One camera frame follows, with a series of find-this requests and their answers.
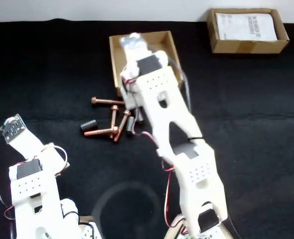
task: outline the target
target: brown cardboard box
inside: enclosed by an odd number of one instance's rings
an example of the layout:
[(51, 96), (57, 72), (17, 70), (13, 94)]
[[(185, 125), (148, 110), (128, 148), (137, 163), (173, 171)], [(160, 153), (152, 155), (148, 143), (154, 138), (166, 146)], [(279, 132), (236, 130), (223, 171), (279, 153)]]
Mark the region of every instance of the brown cardboard box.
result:
[[(175, 44), (173, 43), (172, 35), (170, 31), (157, 31), (157, 32), (148, 32), (141, 33), (142, 37), (145, 41), (155, 49), (165, 51), (170, 58), (172, 58), (179, 68), (180, 62), (178, 58), (178, 54), (176, 51)], [(124, 50), (120, 45), (120, 39), (124, 36), (128, 35), (118, 35), (118, 36), (110, 36), (109, 37), (109, 45), (111, 49), (111, 58), (112, 58), (112, 66), (113, 66), (113, 74), (114, 74), (114, 84), (117, 91), (117, 96), (121, 96), (120, 86), (122, 84), (122, 79), (120, 77), (120, 72), (126, 65), (126, 57), (124, 54)], [(179, 87), (183, 83), (183, 76), (177, 71), (177, 69), (173, 69), (175, 76), (177, 78)]]
[[(277, 41), (240, 41), (220, 40), (215, 13), (269, 13), (272, 16)], [(207, 19), (210, 45), (213, 53), (251, 53), (251, 54), (279, 54), (288, 44), (289, 37), (283, 26), (279, 13), (270, 8), (212, 8)]]

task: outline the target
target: bolt head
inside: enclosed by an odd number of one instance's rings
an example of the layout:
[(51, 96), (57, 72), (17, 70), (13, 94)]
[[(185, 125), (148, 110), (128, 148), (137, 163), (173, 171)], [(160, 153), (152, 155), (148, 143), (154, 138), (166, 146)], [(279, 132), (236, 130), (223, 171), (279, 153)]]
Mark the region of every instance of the bolt head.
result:
[(117, 110), (118, 110), (118, 106), (117, 106), (117, 105), (113, 105), (113, 106), (111, 107), (111, 109), (112, 109), (113, 111), (117, 111)]
[(131, 115), (131, 112), (129, 110), (125, 110), (124, 111), (124, 114), (130, 116)]
[(96, 97), (92, 97), (92, 104), (96, 103)]
[(113, 134), (116, 134), (116, 133), (118, 133), (118, 127), (117, 126), (114, 126), (113, 127)]

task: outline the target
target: robotic arm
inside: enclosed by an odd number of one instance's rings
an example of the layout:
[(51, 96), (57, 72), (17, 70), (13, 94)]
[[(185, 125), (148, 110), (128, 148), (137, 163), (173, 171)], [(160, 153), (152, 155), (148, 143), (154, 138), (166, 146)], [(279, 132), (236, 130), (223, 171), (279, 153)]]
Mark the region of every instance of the robotic arm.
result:
[(75, 203), (59, 198), (56, 176), (69, 166), (66, 151), (53, 143), (43, 145), (19, 115), (8, 118), (0, 130), (6, 143), (26, 159), (9, 167), (16, 238), (101, 239), (95, 222), (80, 223)]
[[(151, 53), (137, 33), (121, 39), (128, 65), (121, 73), (121, 93), (128, 110), (142, 107), (152, 126), (157, 153), (174, 167), (180, 186), (184, 224), (193, 238), (226, 238), (219, 228), (227, 219), (223, 184), (213, 149), (202, 138), (188, 111), (164, 52)], [(172, 148), (169, 123), (175, 123), (189, 142)]]

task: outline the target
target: black cylinder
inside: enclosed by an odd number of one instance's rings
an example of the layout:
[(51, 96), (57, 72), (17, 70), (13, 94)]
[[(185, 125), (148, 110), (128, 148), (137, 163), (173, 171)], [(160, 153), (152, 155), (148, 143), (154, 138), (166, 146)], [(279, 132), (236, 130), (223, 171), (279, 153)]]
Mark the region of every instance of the black cylinder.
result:
[(97, 127), (97, 121), (95, 119), (81, 124), (81, 129), (83, 132), (89, 131), (95, 127)]
[(128, 134), (133, 134), (132, 127), (133, 127), (134, 121), (135, 121), (135, 117), (133, 117), (133, 116), (129, 116), (128, 117), (128, 119), (127, 119), (127, 126), (126, 126), (126, 132)]

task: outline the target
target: screw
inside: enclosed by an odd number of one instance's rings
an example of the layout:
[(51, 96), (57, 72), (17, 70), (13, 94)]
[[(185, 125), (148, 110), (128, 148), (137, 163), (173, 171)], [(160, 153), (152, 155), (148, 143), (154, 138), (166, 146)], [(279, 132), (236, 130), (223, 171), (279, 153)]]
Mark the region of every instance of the screw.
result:
[(117, 111), (118, 111), (118, 106), (117, 105), (113, 105), (111, 107), (111, 110), (112, 110), (112, 122), (111, 122), (111, 128), (113, 128), (115, 126), (115, 121), (116, 121), (116, 114), (117, 114)]
[(84, 133), (84, 135), (85, 136), (92, 136), (92, 135), (104, 134), (104, 133), (116, 134), (117, 132), (118, 132), (118, 127), (114, 126), (113, 128), (106, 128), (106, 129), (87, 131), (87, 132)]
[(124, 101), (103, 100), (103, 99), (97, 99), (96, 97), (92, 97), (92, 104), (97, 104), (97, 103), (123, 105)]
[(124, 126), (125, 126), (125, 123), (127, 121), (127, 118), (130, 115), (131, 115), (131, 112), (129, 110), (125, 110), (124, 111), (124, 117), (123, 117), (123, 119), (121, 121), (121, 124), (118, 127), (118, 133), (116, 134), (116, 136), (114, 138), (114, 142), (117, 142), (118, 139), (119, 139), (119, 137), (121, 136), (121, 133), (122, 133), (122, 130), (123, 130)]

